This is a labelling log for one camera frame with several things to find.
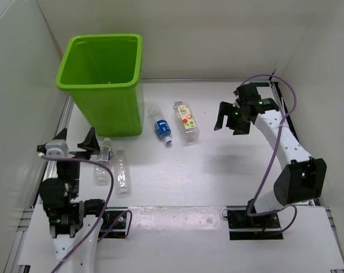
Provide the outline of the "clear bottle white blue label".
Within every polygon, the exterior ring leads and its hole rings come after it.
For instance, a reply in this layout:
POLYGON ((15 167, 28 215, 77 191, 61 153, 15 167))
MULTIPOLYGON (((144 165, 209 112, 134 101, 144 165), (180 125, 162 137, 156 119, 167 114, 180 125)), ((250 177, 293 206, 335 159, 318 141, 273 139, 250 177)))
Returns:
POLYGON ((113 148, 110 138, 104 138, 99 144, 99 147, 100 153, 96 157, 96 162, 105 167, 94 167, 94 180, 97 185, 104 186, 108 185, 111 180, 109 172, 107 171, 110 168, 110 163, 113 157, 113 148))

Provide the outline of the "clear bottle red green label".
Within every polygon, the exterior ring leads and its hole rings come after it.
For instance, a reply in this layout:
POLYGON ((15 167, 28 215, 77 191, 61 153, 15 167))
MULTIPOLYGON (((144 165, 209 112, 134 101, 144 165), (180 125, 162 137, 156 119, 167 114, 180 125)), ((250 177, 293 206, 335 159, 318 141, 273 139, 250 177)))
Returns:
POLYGON ((184 143, 193 143, 198 141, 200 129, 196 124, 194 115, 190 106, 181 99, 174 101, 173 109, 176 114, 176 123, 184 143))

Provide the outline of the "clear unlabelled plastic bottle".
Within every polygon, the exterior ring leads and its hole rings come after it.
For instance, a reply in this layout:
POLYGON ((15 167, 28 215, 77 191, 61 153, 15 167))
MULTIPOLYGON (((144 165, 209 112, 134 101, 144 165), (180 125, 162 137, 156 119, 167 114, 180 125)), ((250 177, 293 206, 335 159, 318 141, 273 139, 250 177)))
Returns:
POLYGON ((131 194, 131 178, 126 153, 122 147, 117 147, 114 152, 114 174, 117 194, 120 198, 126 198, 131 194))

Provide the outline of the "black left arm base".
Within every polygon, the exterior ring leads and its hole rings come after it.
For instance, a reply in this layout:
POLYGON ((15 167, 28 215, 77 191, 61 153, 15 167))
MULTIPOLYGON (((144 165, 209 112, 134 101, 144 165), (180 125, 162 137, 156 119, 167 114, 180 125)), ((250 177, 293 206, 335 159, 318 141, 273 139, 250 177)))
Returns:
POLYGON ((98 240, 126 239, 130 232, 132 211, 127 208, 107 208, 102 216, 98 240))

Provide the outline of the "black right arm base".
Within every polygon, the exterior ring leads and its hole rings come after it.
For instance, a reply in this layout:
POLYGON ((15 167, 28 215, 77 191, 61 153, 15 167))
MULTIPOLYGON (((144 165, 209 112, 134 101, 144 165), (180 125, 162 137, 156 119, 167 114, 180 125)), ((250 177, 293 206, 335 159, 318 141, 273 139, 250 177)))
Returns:
POLYGON ((249 217, 245 209, 226 208, 222 217, 227 220, 231 241, 281 240, 283 234, 277 213, 249 217))

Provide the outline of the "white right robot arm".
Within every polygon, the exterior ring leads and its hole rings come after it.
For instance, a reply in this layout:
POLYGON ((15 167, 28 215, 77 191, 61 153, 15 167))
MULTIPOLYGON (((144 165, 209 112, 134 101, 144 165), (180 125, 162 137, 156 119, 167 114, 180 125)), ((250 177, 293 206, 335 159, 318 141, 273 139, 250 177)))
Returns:
POLYGON ((234 94, 235 102, 220 103, 214 130, 226 126, 234 135, 247 135, 254 125, 272 147, 272 159, 277 159, 281 166, 273 188, 262 194, 260 185, 248 202, 245 220, 257 228, 268 214, 321 197, 327 165, 322 158, 314 158, 305 150, 284 124, 285 116, 277 103, 271 98, 262 98, 255 84, 241 85, 234 94))

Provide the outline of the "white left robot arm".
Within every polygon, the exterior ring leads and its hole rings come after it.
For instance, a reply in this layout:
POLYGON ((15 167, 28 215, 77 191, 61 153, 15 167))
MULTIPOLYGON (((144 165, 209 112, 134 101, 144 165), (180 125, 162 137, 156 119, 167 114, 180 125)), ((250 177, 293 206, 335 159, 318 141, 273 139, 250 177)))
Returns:
POLYGON ((49 233, 55 246, 56 272, 94 272, 98 232, 109 222, 109 212, 102 209, 101 199, 77 201, 80 165, 100 147, 95 129, 91 128, 79 151, 71 152, 66 143, 67 129, 37 147, 41 158, 56 163, 57 176, 40 183, 39 194, 48 217, 49 233))

